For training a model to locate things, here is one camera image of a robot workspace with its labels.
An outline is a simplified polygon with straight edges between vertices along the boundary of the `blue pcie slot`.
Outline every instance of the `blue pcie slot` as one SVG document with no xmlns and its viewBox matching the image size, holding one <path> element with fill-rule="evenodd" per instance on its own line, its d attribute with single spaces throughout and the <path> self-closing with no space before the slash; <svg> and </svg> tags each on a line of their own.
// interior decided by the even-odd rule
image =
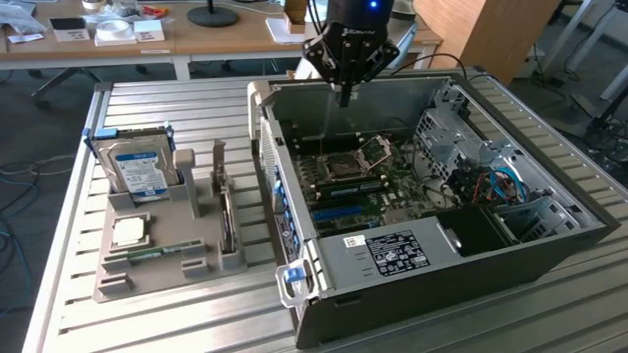
<svg viewBox="0 0 628 353">
<path fill-rule="evenodd" d="M 351 206 L 336 208 L 332 210 L 315 211 L 312 212 L 312 219 L 315 221 L 324 221 L 327 219 L 344 217 L 347 215 L 357 215 L 363 211 L 360 206 Z"/>
</svg>

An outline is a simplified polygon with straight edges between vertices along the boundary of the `aluminum table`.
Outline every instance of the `aluminum table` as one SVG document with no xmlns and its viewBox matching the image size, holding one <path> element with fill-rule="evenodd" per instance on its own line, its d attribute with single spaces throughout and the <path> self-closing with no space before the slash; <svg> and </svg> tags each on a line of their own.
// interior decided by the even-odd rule
<svg viewBox="0 0 628 353">
<path fill-rule="evenodd" d="M 227 142 L 248 271 L 104 304 L 92 301 L 109 183 L 80 143 L 24 352 L 296 351 L 251 161 L 247 84 L 256 79 L 269 77 L 101 85 L 85 124 L 140 128 L 168 120 L 177 147 L 195 149 L 196 177 L 209 171 L 213 139 Z M 628 346 L 627 189 L 496 81 L 481 77 L 473 86 L 623 226 L 536 282 L 312 352 L 613 352 Z M 488 137 L 499 138 L 484 119 L 472 113 Z"/>
</svg>

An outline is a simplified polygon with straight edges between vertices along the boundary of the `tape roll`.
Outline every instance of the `tape roll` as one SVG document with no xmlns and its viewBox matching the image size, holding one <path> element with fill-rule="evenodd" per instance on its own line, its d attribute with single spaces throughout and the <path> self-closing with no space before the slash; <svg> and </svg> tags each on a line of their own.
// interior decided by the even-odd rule
<svg viewBox="0 0 628 353">
<path fill-rule="evenodd" d="M 101 1 L 85 1 L 83 0 L 83 7 L 88 10 L 100 10 L 103 6 L 105 6 L 107 0 Z"/>
<path fill-rule="evenodd" d="M 131 25 L 120 20 L 104 21 L 96 25 L 96 32 L 101 39 L 115 40 L 132 35 Z"/>
</svg>

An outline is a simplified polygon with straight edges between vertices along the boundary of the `black lamp base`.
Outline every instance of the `black lamp base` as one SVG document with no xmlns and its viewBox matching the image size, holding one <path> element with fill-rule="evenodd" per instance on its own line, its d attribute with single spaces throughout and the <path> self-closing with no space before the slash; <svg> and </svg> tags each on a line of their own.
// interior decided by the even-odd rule
<svg viewBox="0 0 628 353">
<path fill-rule="evenodd" d="M 215 7 L 209 13 L 208 7 L 196 7 L 188 11 L 188 20 L 203 27 L 227 27 L 240 19 L 237 13 L 224 7 Z"/>
</svg>

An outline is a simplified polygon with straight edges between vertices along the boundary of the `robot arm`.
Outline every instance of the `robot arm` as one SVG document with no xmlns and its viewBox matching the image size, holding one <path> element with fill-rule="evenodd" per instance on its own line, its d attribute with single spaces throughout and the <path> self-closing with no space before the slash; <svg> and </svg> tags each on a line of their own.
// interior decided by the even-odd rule
<svg viewBox="0 0 628 353">
<path fill-rule="evenodd" d="M 352 87 L 372 80 L 400 55 L 388 38 L 391 14 L 415 24 L 411 0 L 329 0 L 321 33 L 303 44 L 321 78 L 340 86 L 341 107 Z"/>
</svg>

